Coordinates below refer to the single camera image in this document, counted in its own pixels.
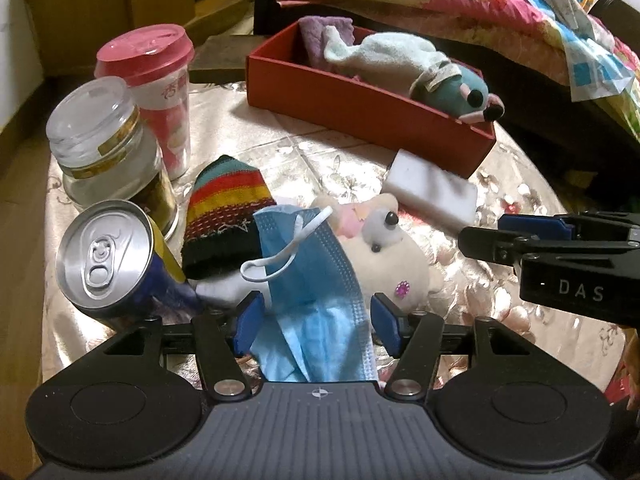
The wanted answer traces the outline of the white bear plush toy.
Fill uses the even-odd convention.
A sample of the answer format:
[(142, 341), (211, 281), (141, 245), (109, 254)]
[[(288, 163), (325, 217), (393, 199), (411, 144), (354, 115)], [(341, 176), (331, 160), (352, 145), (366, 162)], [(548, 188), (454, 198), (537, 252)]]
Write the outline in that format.
[(382, 292), (402, 312), (428, 308), (428, 296), (442, 289), (442, 274), (400, 226), (395, 196), (382, 193), (341, 204), (320, 195), (311, 205), (332, 209), (329, 226), (352, 264), (366, 306)]

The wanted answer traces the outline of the blue aluminium drink can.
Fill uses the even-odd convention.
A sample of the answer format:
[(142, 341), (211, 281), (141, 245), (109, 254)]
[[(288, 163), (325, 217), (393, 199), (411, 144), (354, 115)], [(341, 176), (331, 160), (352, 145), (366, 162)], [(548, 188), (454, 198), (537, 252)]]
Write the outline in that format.
[(204, 312), (160, 228), (128, 200), (78, 214), (58, 246), (55, 271), (77, 310), (118, 332), (148, 318), (181, 324)]

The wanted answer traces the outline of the blue surgical face mask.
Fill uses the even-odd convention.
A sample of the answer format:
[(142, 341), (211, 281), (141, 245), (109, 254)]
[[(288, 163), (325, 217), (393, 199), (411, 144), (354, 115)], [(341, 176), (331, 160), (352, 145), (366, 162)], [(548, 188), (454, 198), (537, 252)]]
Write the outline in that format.
[(378, 378), (368, 309), (329, 226), (333, 208), (269, 206), (254, 213), (262, 256), (240, 267), (268, 285), (270, 306), (250, 347), (270, 382)]

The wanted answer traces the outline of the red rectangular box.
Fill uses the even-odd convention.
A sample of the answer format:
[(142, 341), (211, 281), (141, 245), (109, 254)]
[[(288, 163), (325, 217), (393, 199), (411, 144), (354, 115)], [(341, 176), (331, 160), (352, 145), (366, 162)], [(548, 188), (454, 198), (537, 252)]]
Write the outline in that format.
[(308, 66), (296, 23), (246, 58), (246, 88), (251, 106), (409, 151), (460, 177), (471, 177), (496, 143), (487, 122), (465, 125), (403, 96)]

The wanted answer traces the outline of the white sponge block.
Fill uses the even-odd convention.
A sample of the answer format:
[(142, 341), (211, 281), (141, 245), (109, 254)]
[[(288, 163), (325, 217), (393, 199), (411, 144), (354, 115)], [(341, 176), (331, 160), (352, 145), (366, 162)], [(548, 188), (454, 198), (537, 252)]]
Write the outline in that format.
[(269, 284), (266, 281), (247, 281), (239, 270), (219, 273), (202, 280), (190, 280), (196, 296), (207, 307), (229, 310), (250, 292), (261, 292), (267, 309), (271, 308)]
[(476, 186), (405, 150), (397, 152), (382, 192), (450, 233), (472, 226), (475, 220)]

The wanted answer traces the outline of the pink lidded paper cup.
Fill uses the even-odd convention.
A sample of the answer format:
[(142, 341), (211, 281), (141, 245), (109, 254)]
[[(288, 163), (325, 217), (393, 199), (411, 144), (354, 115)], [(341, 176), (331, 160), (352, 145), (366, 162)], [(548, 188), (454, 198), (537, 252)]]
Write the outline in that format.
[(156, 136), (170, 180), (189, 167), (189, 64), (194, 47), (177, 24), (140, 27), (112, 39), (96, 54), (94, 76), (122, 78)]

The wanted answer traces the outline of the floral satin tablecloth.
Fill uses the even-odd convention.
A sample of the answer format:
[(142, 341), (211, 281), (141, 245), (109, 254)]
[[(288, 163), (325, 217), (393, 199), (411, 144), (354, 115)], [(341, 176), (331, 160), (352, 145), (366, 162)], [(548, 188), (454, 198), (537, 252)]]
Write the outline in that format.
[[(275, 200), (302, 207), (319, 194), (342, 203), (370, 200), (380, 192), (395, 156), (352, 136), (251, 107), (242, 84), (193, 86), (190, 115), (190, 167), (174, 186), (180, 206), (188, 203), (198, 173), (224, 154), (258, 168)], [(503, 128), (496, 129), (495, 145), (471, 180), (477, 189), (475, 221), (480, 226), (493, 226), (509, 207), (543, 216), (563, 211), (554, 189)], [(110, 336), (107, 327), (65, 299), (55, 279), (56, 251), (76, 214), (64, 191), (61, 169), (51, 162), (44, 210), (44, 377)], [(460, 324), (473, 314), (505, 316), (597, 387), (610, 383), (625, 347), (619, 328), (523, 301), (509, 268), (464, 258), (451, 235), (414, 214), (402, 214), (400, 223), (442, 272), (442, 288), (431, 296), (430, 306), (448, 322)]]

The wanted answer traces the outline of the pink floral quilt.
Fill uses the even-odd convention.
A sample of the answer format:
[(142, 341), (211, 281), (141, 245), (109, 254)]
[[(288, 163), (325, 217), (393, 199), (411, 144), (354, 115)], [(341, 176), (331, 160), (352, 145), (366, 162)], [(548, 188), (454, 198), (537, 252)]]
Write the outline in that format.
[(639, 134), (639, 58), (577, 0), (277, 0), (333, 6), (385, 25), (476, 44), (536, 70)]

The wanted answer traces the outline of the clear glass jar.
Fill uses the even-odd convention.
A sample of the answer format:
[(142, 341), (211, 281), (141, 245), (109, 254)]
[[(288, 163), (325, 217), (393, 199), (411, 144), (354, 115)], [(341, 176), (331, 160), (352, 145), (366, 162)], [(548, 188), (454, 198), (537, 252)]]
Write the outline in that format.
[(51, 113), (46, 133), (78, 210), (129, 200), (171, 237), (178, 205), (162, 150), (122, 78), (96, 78), (70, 92)]

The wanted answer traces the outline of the purple washcloth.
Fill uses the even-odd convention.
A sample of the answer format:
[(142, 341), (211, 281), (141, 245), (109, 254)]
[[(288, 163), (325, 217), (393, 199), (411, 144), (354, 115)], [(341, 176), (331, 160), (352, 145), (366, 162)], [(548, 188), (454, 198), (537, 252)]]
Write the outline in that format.
[(302, 34), (306, 48), (309, 66), (315, 70), (329, 70), (324, 49), (329, 41), (326, 29), (334, 27), (346, 46), (352, 46), (355, 41), (354, 25), (351, 18), (342, 16), (304, 16), (298, 20), (299, 31)]

